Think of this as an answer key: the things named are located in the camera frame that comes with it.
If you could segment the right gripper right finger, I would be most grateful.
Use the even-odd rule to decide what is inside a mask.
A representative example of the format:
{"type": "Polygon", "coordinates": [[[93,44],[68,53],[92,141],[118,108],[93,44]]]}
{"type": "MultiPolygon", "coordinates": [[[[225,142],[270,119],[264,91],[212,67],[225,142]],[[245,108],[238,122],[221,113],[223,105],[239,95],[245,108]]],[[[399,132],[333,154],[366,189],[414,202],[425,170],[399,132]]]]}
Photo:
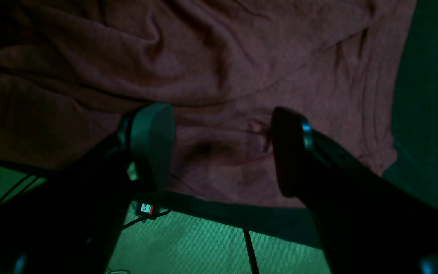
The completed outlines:
{"type": "Polygon", "coordinates": [[[438,209],[290,108],[274,108],[271,141],[279,189],[310,211],[333,274],[438,274],[438,209]]]}

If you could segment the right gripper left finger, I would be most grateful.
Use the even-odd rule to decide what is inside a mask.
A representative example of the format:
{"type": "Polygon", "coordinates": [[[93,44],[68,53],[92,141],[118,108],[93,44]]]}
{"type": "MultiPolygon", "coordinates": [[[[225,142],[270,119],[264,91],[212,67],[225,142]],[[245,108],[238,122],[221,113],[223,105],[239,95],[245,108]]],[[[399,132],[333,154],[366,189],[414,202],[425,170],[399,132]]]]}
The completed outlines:
{"type": "Polygon", "coordinates": [[[166,190],[174,140],[172,105],[150,104],[47,182],[0,202],[0,274],[103,274],[134,196],[166,190]]]}

